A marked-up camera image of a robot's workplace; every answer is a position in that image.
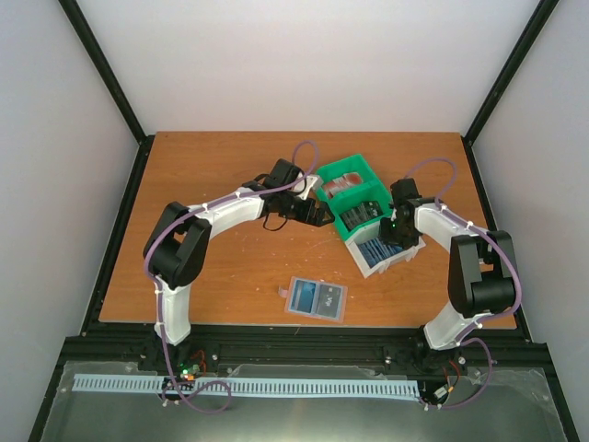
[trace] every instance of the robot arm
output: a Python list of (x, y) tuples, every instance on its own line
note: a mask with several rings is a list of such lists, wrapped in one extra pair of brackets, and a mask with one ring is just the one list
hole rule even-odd
[[(174, 345), (182, 342), (190, 331), (189, 303), (191, 283), (198, 277), (204, 264), (209, 241), (231, 227), (246, 221), (253, 221), (271, 213), (285, 220), (325, 226), (334, 221), (334, 216), (325, 203), (308, 198), (311, 189), (321, 184), (319, 176), (309, 175), (290, 191), (253, 194), (252, 191), (267, 191), (291, 183), (303, 176), (303, 171), (294, 164), (280, 159), (270, 174), (244, 183), (235, 192), (214, 202), (184, 206), (171, 203), (157, 222), (156, 228), (144, 248), (144, 256), (164, 229), (188, 212), (198, 215), (189, 217), (170, 232), (157, 246), (151, 261), (150, 273), (162, 285), (163, 318), (166, 324), (167, 341)], [(175, 235), (181, 235), (178, 241)]]
[[(391, 186), (394, 212), (381, 219), (382, 240), (404, 249), (416, 245), (421, 234), (428, 235), (450, 253), (448, 267), (449, 301), (438, 316), (423, 328), (427, 346), (449, 350), (460, 345), (473, 325), (505, 311), (514, 304), (514, 282), (509, 270), (485, 240), (458, 224), (438, 207), (434, 198), (422, 198), (414, 179), (403, 179)], [(514, 246), (509, 234), (484, 230), (515, 265)], [(482, 271), (480, 265), (489, 264)]]

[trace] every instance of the white backdrop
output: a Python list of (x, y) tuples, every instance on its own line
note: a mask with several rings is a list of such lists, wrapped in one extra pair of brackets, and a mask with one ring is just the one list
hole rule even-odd
[(524, 309), (589, 440), (589, 3), (560, 2), (474, 146)]
[(537, 0), (79, 3), (149, 133), (464, 133)]
[(0, 441), (29, 438), (136, 153), (57, 1), (0, 2)]

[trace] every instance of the wooden table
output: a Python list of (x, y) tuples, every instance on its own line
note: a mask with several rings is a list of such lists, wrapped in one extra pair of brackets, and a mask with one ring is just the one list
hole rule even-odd
[[(114, 268), (102, 321), (154, 322), (154, 288), (142, 273), (142, 250), (166, 204), (198, 204), (234, 191), (269, 172), (279, 157), (290, 159), (304, 139), (320, 148), (319, 165), (361, 153), (388, 186), (429, 157), (448, 157), (458, 176), (445, 201), (484, 226), (484, 218), (459, 134), (429, 133), (159, 133)], [(310, 164), (301, 149), (297, 164)], [(414, 177), (423, 195), (434, 195), (450, 178), (444, 163)], [(278, 225), (282, 219), (271, 219)], [(192, 285), (191, 321), (209, 324), (340, 325), (284, 312), (279, 286), (292, 276), (348, 286), (343, 325), (418, 327), (447, 302), (448, 254), (431, 239), (410, 262), (363, 279), (334, 226), (289, 222), (278, 232), (261, 221), (242, 224), (209, 244), (201, 275)], [(493, 326), (513, 328), (512, 318)]]

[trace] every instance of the blue item in bin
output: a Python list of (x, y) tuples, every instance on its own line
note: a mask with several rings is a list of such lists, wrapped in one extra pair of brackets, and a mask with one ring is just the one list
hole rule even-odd
[(362, 253), (370, 268), (403, 251), (400, 246), (385, 244), (380, 238), (373, 238), (363, 244), (358, 244), (358, 250)]

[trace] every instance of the green plastic box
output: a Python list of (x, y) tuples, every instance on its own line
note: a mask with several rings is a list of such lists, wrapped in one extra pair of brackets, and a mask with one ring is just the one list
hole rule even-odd
[[(379, 222), (379, 219), (383, 216), (391, 216), (393, 214), (393, 210), (390, 208), (390, 203), (392, 202), (390, 192), (382, 181), (378, 179), (373, 170), (370, 169), (370, 166), (368, 166), (368, 163), (362, 155), (357, 154), (336, 161), (335, 163), (330, 163), (319, 168), (316, 173), (321, 177), (324, 183), (327, 183), (342, 176), (344, 173), (350, 172), (358, 172), (362, 177), (363, 183), (340, 192), (333, 198), (329, 198), (327, 194), (323, 192), (322, 188), (319, 188), (316, 192), (318, 199), (325, 201), (331, 209), (331, 212), (333, 212), (335, 216), (334, 226), (344, 242), (362, 227)], [(341, 220), (341, 214), (360, 205), (362, 201), (378, 201), (380, 208), (383, 210), (383, 215), (371, 219), (370, 221), (357, 226), (354, 230), (349, 231)]]

